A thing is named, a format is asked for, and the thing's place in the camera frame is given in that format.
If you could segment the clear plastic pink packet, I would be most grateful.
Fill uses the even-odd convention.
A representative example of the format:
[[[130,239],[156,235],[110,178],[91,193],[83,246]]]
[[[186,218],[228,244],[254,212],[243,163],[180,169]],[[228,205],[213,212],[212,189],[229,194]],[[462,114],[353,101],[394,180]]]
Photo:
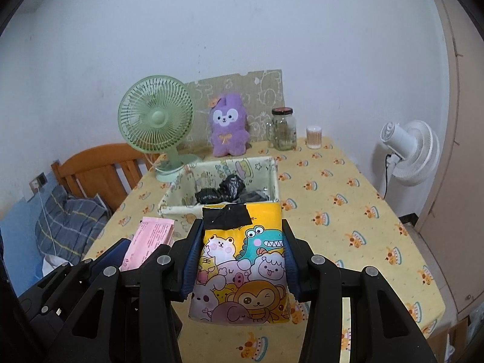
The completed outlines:
[[[150,255],[161,245],[173,243],[175,221],[165,218],[144,217],[128,246],[121,262],[120,271],[140,268]]]

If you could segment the colourful cartoon tissue pack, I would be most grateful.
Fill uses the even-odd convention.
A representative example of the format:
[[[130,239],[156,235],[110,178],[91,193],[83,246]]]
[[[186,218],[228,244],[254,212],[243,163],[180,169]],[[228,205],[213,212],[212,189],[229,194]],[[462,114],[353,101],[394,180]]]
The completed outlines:
[[[289,320],[286,249],[276,202],[204,207],[189,318],[215,325]]]

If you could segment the black plastic bag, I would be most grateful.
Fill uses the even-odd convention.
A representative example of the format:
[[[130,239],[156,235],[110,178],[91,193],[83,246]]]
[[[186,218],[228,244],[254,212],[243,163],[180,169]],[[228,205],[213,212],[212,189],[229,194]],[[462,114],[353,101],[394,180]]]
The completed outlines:
[[[212,205],[236,201],[245,190],[245,183],[237,175],[228,175],[217,188],[202,188],[195,193],[199,204]]]

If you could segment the white cloth on bed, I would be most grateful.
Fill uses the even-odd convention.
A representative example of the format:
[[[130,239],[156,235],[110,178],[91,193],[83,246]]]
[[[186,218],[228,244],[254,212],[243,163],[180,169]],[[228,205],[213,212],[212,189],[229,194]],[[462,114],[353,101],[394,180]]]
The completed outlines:
[[[68,264],[69,266],[71,263],[68,260],[65,260],[61,257],[57,257],[54,255],[45,255],[42,263],[42,274],[43,277],[47,276],[59,266],[64,266]]]

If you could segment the blue plaid pillow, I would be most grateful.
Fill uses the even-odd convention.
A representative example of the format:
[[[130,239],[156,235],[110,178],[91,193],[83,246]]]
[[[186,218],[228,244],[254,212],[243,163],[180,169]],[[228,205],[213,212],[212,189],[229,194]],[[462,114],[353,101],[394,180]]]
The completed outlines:
[[[35,225],[37,248],[44,256],[76,265],[100,237],[111,215],[100,196],[77,198],[58,185],[41,205]]]

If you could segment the cardboard box on floor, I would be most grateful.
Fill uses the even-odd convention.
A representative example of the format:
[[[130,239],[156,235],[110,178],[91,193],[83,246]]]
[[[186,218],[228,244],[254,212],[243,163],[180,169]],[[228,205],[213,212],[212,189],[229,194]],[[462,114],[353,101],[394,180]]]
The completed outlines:
[[[427,342],[437,362],[457,362],[467,347],[469,317],[460,320],[457,325],[431,335]]]

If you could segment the yellow cartoon tablecloth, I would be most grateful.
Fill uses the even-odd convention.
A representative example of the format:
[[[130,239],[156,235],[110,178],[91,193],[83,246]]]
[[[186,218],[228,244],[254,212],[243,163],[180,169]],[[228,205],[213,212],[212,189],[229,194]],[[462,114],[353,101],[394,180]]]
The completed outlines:
[[[175,220],[174,238],[184,238],[196,217],[195,192],[217,187],[230,174],[248,190],[278,188],[283,218],[297,238],[344,269],[375,266],[429,338],[443,316],[431,271],[409,232],[389,205],[330,139],[311,150],[303,139],[295,150],[279,152],[255,142],[241,161],[209,157],[182,170],[174,188],[147,173],[114,212],[87,253],[100,257],[120,238],[132,239],[144,216]],[[215,160],[212,165],[207,162]],[[309,303],[290,298],[289,322],[281,325],[204,325],[189,319],[189,301],[175,303],[183,322],[179,338],[183,362],[297,362],[309,317]]]

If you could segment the green desk fan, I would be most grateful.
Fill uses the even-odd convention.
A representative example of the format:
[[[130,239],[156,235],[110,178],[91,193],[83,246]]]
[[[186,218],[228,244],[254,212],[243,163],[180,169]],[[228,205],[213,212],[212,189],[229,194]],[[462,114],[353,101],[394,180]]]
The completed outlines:
[[[166,75],[150,75],[133,84],[117,112],[121,135],[132,148],[166,156],[152,163],[156,179],[163,183],[175,181],[184,166],[200,161],[177,150],[194,120],[195,106],[185,85]]]

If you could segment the cartoon print fabric storage box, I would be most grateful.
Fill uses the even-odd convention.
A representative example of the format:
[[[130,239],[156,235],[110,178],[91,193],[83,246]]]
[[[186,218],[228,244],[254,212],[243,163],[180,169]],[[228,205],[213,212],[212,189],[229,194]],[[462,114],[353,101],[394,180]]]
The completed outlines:
[[[231,158],[183,168],[159,202],[158,215],[173,220],[175,233],[184,236],[204,206],[279,199],[274,158]]]

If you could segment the purple plush bunny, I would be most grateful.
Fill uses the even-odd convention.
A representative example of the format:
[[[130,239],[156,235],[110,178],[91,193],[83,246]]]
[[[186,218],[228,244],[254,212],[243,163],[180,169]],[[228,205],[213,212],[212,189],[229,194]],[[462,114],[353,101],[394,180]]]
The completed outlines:
[[[246,152],[250,134],[247,112],[239,93],[223,94],[210,103],[210,143],[215,157],[242,156]]]

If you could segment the white standing fan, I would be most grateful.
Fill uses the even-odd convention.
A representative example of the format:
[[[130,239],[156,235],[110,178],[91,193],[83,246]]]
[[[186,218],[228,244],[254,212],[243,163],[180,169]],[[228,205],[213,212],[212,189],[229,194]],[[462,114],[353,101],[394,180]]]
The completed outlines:
[[[391,179],[406,187],[414,187],[436,169],[440,158],[440,142],[434,130],[422,120],[401,125],[388,122],[380,140],[389,150],[385,158],[381,194],[386,197]]]

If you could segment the cotton swab container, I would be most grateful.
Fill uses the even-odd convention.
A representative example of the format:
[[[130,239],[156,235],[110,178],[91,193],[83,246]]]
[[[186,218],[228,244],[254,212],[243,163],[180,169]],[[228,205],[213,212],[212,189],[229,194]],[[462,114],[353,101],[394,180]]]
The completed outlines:
[[[311,149],[322,147],[322,128],[320,126],[306,127],[306,144]]]

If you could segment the glass jar with lid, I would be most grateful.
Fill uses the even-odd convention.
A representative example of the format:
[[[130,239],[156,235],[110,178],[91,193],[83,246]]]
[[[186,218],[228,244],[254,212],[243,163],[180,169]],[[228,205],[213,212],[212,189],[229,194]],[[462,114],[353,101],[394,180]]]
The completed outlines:
[[[291,107],[272,109],[267,122],[267,140],[279,151],[294,150],[297,145],[297,124]]]

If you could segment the cartoon print cardboard panel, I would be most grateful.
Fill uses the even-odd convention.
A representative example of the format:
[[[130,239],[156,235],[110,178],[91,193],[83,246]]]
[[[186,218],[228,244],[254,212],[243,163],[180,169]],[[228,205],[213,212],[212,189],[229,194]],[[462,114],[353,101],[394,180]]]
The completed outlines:
[[[272,109],[285,105],[281,70],[258,70],[245,75],[231,74],[189,82],[185,85],[195,106],[192,130],[178,150],[193,150],[210,145],[208,115],[210,102],[217,96],[238,93],[247,111],[247,124],[252,142],[267,138],[266,123]]]

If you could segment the wall power socket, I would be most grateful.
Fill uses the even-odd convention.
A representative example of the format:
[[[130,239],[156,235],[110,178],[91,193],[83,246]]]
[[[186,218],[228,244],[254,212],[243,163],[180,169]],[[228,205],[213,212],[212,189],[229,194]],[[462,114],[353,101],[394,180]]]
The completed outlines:
[[[38,193],[44,185],[47,184],[47,177],[44,173],[37,175],[34,179],[32,179],[29,183],[30,189],[33,193]]]

